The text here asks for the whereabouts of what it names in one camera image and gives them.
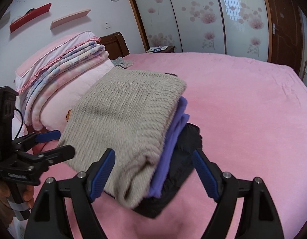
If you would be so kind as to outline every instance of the purple shirt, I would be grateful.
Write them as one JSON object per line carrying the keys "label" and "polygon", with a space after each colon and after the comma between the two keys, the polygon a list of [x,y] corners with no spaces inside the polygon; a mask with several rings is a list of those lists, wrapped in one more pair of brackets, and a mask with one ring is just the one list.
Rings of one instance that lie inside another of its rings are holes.
{"label": "purple shirt", "polygon": [[189,120],[189,115],[184,114],[187,104],[187,100],[181,96],[174,118],[167,130],[164,148],[157,165],[157,169],[151,180],[147,198],[155,197],[160,199],[161,197],[161,190],[169,172],[170,161],[178,140],[178,136]]}

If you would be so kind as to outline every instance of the pink pillow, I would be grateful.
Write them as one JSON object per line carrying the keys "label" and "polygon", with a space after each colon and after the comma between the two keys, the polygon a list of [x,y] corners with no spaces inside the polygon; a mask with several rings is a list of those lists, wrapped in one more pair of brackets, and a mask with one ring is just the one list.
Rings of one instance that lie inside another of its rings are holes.
{"label": "pink pillow", "polygon": [[78,100],[114,67],[107,58],[57,90],[44,104],[40,121],[47,130],[64,131],[70,110]]}

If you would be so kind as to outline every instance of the wooden headboard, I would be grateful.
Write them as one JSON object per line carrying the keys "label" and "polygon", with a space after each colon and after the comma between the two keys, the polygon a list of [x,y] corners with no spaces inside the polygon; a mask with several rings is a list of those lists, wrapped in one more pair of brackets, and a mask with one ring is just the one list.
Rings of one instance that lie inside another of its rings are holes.
{"label": "wooden headboard", "polygon": [[105,37],[100,37],[101,41],[98,44],[103,44],[106,47],[106,51],[109,53],[109,59],[115,60],[118,57],[125,57],[129,55],[124,37],[120,32],[110,34]]}

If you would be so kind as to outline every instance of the wooden door frame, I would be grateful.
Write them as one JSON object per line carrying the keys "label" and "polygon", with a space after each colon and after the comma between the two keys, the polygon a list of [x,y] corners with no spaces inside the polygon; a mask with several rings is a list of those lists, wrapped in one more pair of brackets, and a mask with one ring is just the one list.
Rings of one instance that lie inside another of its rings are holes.
{"label": "wooden door frame", "polygon": [[272,17],[271,17],[271,9],[269,5],[269,0],[264,0],[266,3],[266,12],[268,15],[268,27],[269,27],[269,50],[268,50],[268,62],[270,63],[272,60],[272,40],[273,40],[273,28],[272,28]]}
{"label": "wooden door frame", "polygon": [[129,0],[129,2],[130,2],[130,5],[132,6],[132,11],[134,13],[135,20],[137,22],[137,26],[138,26],[138,29],[139,29],[139,33],[140,33],[140,36],[141,36],[142,43],[144,45],[145,50],[147,51],[147,50],[149,50],[150,46],[149,46],[149,42],[148,42],[148,38],[147,38],[147,35],[146,35],[144,24],[141,20],[141,16],[140,16],[140,12],[139,12],[136,0]]}

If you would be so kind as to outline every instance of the blue gripper pad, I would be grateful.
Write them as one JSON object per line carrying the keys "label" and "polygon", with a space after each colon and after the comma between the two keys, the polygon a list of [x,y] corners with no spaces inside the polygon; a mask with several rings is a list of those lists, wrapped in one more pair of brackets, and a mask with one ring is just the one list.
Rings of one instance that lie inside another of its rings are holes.
{"label": "blue gripper pad", "polygon": [[218,202],[223,190],[220,169],[217,165],[208,160],[201,149],[197,149],[193,152],[192,162],[208,197],[214,199],[215,202]]}
{"label": "blue gripper pad", "polygon": [[116,155],[113,149],[107,149],[101,159],[93,163],[88,169],[89,174],[86,183],[86,190],[91,202],[99,198],[104,190],[109,175],[115,165]]}
{"label": "blue gripper pad", "polygon": [[54,130],[54,131],[50,131],[50,132],[46,132],[46,133],[41,133],[41,134],[38,134],[36,136],[35,141],[38,142],[39,144],[41,144],[41,143],[60,139],[60,135],[61,134],[58,130]]}

